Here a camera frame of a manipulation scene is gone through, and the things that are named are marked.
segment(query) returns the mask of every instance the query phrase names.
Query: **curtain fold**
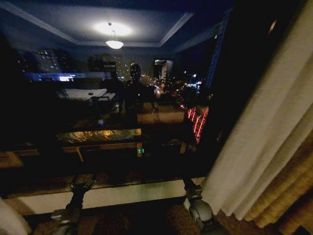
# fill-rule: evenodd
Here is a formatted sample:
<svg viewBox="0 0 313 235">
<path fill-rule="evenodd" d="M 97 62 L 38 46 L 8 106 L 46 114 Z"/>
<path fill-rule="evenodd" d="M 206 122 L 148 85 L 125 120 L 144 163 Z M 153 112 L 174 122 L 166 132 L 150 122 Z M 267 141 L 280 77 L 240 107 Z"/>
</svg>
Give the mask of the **curtain fold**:
<svg viewBox="0 0 313 235">
<path fill-rule="evenodd" d="M 313 132 L 260 195 L 245 215 L 245 220 L 253 220 L 261 228 L 269 223 L 275 223 L 311 188 L 313 188 Z"/>
<path fill-rule="evenodd" d="M 0 198 L 0 234 L 27 235 L 31 228 L 24 218 Z"/>
<path fill-rule="evenodd" d="M 313 0 L 229 135 L 203 185 L 215 214 L 241 220 L 313 130 Z"/>
<path fill-rule="evenodd" d="M 283 235 L 293 234 L 297 228 L 313 221 L 313 189 L 304 195 L 279 221 L 278 229 Z"/>
</svg>

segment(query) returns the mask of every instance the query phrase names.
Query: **white curtain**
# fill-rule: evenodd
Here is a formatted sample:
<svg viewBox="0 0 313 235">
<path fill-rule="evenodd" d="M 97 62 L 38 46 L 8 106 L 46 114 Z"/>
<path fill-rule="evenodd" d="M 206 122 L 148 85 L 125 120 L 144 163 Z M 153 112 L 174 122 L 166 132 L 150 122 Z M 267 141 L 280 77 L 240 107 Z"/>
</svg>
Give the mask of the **white curtain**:
<svg viewBox="0 0 313 235">
<path fill-rule="evenodd" d="M 0 198 L 0 235 L 27 235 L 28 223 Z"/>
<path fill-rule="evenodd" d="M 241 220 L 313 129 L 313 0 L 279 47 L 203 185 Z"/>
</svg>

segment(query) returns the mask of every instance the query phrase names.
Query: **ceiling light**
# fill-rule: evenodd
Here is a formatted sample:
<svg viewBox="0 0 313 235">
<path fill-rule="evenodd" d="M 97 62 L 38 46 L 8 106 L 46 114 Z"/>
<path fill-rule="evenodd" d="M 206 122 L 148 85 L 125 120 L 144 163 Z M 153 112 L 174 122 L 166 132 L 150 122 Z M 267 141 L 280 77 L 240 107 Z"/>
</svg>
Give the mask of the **ceiling light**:
<svg viewBox="0 0 313 235">
<path fill-rule="evenodd" d="M 124 44 L 120 41 L 114 41 L 114 40 L 111 40 L 111 41 L 106 41 L 106 44 L 111 47 L 112 49 L 121 49 L 122 46 L 124 46 Z"/>
<path fill-rule="evenodd" d="M 106 35 L 114 35 L 113 30 L 117 36 L 125 36 L 130 34 L 131 30 L 120 23 L 100 23 L 94 27 L 98 32 Z"/>
<path fill-rule="evenodd" d="M 121 49 L 122 46 L 124 46 L 124 43 L 120 42 L 117 40 L 116 38 L 116 33 L 115 31 L 112 29 L 112 33 L 113 35 L 115 36 L 115 40 L 108 40 L 106 41 L 106 44 L 111 47 L 112 49 Z"/>
</svg>

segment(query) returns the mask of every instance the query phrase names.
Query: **white bedsheet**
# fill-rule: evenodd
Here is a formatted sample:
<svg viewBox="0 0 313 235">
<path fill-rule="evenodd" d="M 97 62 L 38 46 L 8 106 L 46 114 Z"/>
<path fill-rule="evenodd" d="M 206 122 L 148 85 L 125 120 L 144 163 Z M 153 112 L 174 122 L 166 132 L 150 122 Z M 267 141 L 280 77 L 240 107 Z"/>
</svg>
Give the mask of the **white bedsheet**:
<svg viewBox="0 0 313 235">
<path fill-rule="evenodd" d="M 99 98 L 99 101 L 106 101 L 109 100 L 111 101 L 115 97 L 115 93 L 106 93 L 103 98 Z"/>
<path fill-rule="evenodd" d="M 81 89 L 65 89 L 70 100 L 87 101 L 93 96 L 103 96 L 107 89 L 81 90 Z"/>
</svg>

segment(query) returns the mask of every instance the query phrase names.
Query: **crown molding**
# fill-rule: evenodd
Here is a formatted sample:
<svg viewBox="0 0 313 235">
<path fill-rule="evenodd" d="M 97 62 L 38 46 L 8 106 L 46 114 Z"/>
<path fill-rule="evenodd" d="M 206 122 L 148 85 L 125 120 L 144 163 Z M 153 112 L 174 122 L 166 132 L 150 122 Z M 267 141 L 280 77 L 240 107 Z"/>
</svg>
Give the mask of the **crown molding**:
<svg viewBox="0 0 313 235">
<path fill-rule="evenodd" d="M 0 1 L 0 8 L 10 12 L 11 14 L 21 17 L 22 19 L 43 28 L 54 35 L 57 35 L 71 43 L 81 46 L 107 46 L 105 42 L 102 41 L 79 41 L 76 40 L 67 34 L 57 30 L 51 25 L 43 22 L 42 20 L 36 18 L 35 16 L 23 11 L 19 7 L 13 5 L 7 1 Z M 176 23 L 175 25 L 165 34 L 162 40 L 159 43 L 125 43 L 125 47 L 161 47 L 167 40 L 169 40 L 191 17 L 193 13 L 185 13 Z"/>
<path fill-rule="evenodd" d="M 204 42 L 205 40 L 208 40 L 209 38 L 212 38 L 214 36 L 214 27 L 210 28 L 198 35 L 196 35 L 195 37 L 193 37 L 192 39 L 188 40 L 187 42 L 179 45 L 178 47 L 174 48 L 174 52 L 180 52 L 182 50 L 185 50 L 187 48 L 193 47 L 199 43 Z"/>
</svg>

